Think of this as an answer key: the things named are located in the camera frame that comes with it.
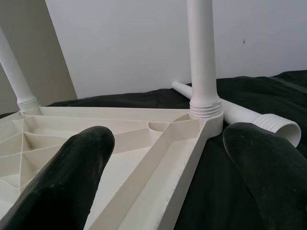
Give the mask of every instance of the black fabric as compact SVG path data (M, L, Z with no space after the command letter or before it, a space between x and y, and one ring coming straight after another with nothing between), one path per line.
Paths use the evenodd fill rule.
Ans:
M307 87L307 70L286 72L273 78ZM302 129L302 139L297 149L307 157L307 94L265 77L218 79L217 90L221 98L238 105L296 121ZM51 106L187 109L189 100L172 89L160 89L58 102ZM224 149L222 134L206 143L175 229L266 229L242 176Z

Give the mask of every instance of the beige wall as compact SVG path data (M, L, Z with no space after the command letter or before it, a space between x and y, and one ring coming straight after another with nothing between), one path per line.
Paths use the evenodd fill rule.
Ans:
M0 26L41 105L77 98L45 1L0 0ZM0 66L0 114L16 110Z

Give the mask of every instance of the white plastic leg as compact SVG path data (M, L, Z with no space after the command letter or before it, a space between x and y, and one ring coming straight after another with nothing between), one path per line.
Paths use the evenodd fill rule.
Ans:
M32 94L28 83L18 65L16 57L0 27L0 63L17 97L21 112L38 107L37 99Z
M187 98L190 99L192 97L192 87L178 81L173 82L172 86ZM228 124L237 122L253 123L260 128L288 139L294 147L298 146L301 139L301 129L296 122L275 114L262 115L224 99L222 99L222 107L224 110L224 120Z
M190 115L213 117L222 111L216 92L212 0L187 0L193 96Z

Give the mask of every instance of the white wall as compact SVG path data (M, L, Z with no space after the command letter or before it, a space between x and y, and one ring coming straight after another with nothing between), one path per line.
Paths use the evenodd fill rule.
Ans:
M186 0L46 0L79 98L190 81ZM213 0L217 77L307 69L307 1Z
M42 105L76 99L47 6L42 0L0 0L0 26ZM0 114L18 111L0 65Z

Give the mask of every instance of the dark cloth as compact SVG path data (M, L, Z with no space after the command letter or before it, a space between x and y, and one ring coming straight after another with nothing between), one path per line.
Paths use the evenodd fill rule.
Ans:
M305 157L306 88L307 70L285 72L272 78L237 77L217 80L217 90L221 98L258 113L273 113L297 122L302 129L302 139L297 149ZM58 102L50 106L188 109L189 100L173 89L159 89L146 93ZM224 149L222 134L206 143L175 229L266 229L242 176Z

